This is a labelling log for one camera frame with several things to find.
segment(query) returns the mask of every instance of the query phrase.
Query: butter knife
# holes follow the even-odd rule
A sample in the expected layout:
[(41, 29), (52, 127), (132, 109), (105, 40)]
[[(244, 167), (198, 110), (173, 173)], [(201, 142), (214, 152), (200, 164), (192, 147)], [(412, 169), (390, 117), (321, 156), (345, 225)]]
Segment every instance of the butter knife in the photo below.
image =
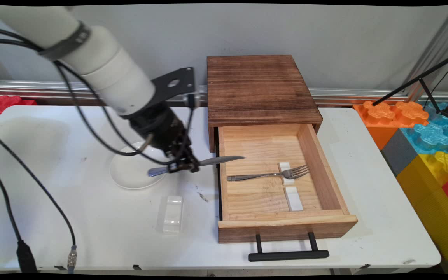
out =
[[(227, 163), (228, 161), (236, 161), (245, 158), (244, 156), (218, 156), (199, 162), (199, 166), (218, 165), (219, 163)], [(148, 176), (154, 177), (169, 172), (169, 167), (155, 167), (148, 170)]]

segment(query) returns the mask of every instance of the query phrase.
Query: wooden drawer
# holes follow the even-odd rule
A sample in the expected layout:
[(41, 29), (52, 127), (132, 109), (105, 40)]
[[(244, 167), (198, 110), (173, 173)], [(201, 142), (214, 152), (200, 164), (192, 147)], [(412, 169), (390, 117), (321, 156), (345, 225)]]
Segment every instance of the wooden drawer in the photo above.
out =
[[(219, 243), (307, 239), (343, 236), (356, 223), (333, 177), (312, 124), (223, 126), (219, 156), (245, 156), (220, 165)], [(308, 164), (310, 173), (295, 180), (304, 211), (290, 212), (280, 177), (227, 182), (226, 176), (278, 171)]]

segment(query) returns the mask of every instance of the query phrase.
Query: table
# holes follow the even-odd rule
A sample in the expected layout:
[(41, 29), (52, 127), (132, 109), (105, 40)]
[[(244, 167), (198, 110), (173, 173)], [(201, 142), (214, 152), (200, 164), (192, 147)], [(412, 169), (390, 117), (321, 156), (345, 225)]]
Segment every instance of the table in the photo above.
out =
[[(83, 107), (96, 131), (117, 149), (99, 107)], [(187, 108), (173, 108), (187, 119)], [(48, 188), (67, 214), (77, 239), (77, 270), (347, 268), (406, 272), (441, 257), (355, 110), (320, 108), (318, 138), (350, 213), (359, 222), (342, 238), (319, 239), (327, 259), (249, 262), (255, 243), (217, 243), (217, 170), (169, 174), (142, 190), (117, 186), (109, 175), (114, 154), (86, 129), (74, 107), (12, 106), (0, 116), (0, 138)], [(131, 142), (139, 136), (114, 117)], [(197, 158), (208, 151), (207, 109), (194, 112), (190, 137)], [(16, 223), (39, 269), (67, 266), (71, 237), (62, 217), (23, 168), (0, 147), (0, 177)], [(181, 234), (161, 233), (167, 195), (184, 198)], [(264, 252), (310, 250), (308, 240), (263, 242)], [(18, 270), (16, 237), (0, 191), (0, 270)]]

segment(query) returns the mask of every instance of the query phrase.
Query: gray wall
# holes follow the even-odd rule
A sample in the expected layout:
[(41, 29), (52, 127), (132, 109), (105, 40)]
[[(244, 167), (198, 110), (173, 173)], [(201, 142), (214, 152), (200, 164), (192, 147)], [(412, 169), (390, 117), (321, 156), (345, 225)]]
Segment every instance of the gray wall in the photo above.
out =
[[(150, 78), (194, 66), (197, 83), (206, 84), (207, 56), (291, 54), (309, 87), (393, 89), (448, 6), (100, 5), (77, 6), (72, 14), (111, 30)], [(0, 27), (9, 29), (1, 21)], [(0, 79), (60, 80), (32, 51), (4, 45)]]

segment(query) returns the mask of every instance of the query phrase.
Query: white saucer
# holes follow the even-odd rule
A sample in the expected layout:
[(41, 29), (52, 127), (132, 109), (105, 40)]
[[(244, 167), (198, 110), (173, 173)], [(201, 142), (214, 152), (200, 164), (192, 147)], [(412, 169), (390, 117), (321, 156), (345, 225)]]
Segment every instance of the white saucer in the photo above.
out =
[[(132, 144), (133, 147), (140, 147), (144, 141)], [(125, 147), (121, 151), (132, 152), (130, 147)], [(158, 161), (168, 161), (163, 152), (159, 149), (155, 149), (148, 146), (144, 149), (143, 154), (150, 156)], [(160, 182), (166, 174), (158, 175), (155, 177), (148, 176), (148, 170), (153, 167), (162, 167), (151, 162), (149, 159), (144, 158), (141, 155), (138, 156), (121, 156), (116, 154), (110, 163), (110, 176), (114, 182), (126, 189), (144, 189)]]

